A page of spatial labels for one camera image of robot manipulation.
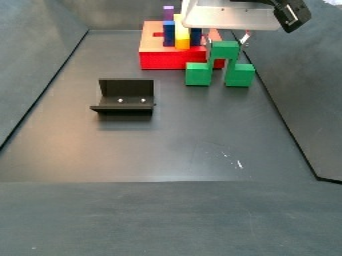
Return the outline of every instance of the green cube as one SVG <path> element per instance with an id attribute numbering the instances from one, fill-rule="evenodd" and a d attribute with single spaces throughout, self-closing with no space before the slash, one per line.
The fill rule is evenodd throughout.
<path id="1" fill-rule="evenodd" d="M 236 64 L 236 67 L 228 69 L 225 82 L 228 86 L 249 87 L 253 83 L 256 68 L 253 64 Z"/>
<path id="2" fill-rule="evenodd" d="M 214 41 L 212 45 L 210 61 L 216 59 L 237 60 L 240 50 L 241 47 L 237 41 Z"/>
<path id="3" fill-rule="evenodd" d="M 210 86 L 213 68 L 208 63 L 188 63 L 186 85 Z"/>

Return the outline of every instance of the red block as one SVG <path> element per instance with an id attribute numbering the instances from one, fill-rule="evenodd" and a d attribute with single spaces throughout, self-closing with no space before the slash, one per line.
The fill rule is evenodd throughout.
<path id="1" fill-rule="evenodd" d="M 212 29 L 209 37 L 222 41 L 217 29 Z M 164 46 L 164 22 L 146 21 L 140 47 L 142 69 L 186 69 L 188 62 L 208 62 L 205 46 L 192 46 L 189 50 Z M 225 59 L 216 60 L 214 68 L 225 67 Z"/>

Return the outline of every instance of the gray wall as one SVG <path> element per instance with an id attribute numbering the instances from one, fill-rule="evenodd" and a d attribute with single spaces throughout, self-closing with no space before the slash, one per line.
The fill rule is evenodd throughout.
<path id="1" fill-rule="evenodd" d="M 87 27 L 55 0 L 0 0 L 0 146 Z"/>
<path id="2" fill-rule="evenodd" d="M 342 11 L 307 3 L 313 20 L 256 32 L 246 52 L 317 175 L 342 180 Z"/>
<path id="3" fill-rule="evenodd" d="M 91 29 L 142 29 L 145 20 L 161 20 L 164 6 L 181 11 L 181 0 L 58 0 Z"/>

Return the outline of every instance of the purple block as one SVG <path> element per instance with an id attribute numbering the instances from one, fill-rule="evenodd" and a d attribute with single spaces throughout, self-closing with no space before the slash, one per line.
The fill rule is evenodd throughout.
<path id="1" fill-rule="evenodd" d="M 174 13 L 176 13 L 174 6 L 165 6 L 164 11 L 165 11 L 165 20 L 174 20 Z"/>

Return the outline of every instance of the yellow block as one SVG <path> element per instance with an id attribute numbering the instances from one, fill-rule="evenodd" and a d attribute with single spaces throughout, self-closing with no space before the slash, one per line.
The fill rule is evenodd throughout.
<path id="1" fill-rule="evenodd" d="M 178 50 L 190 49 L 190 32 L 189 28 L 184 27 L 182 15 L 174 14 L 176 21 L 176 47 Z"/>

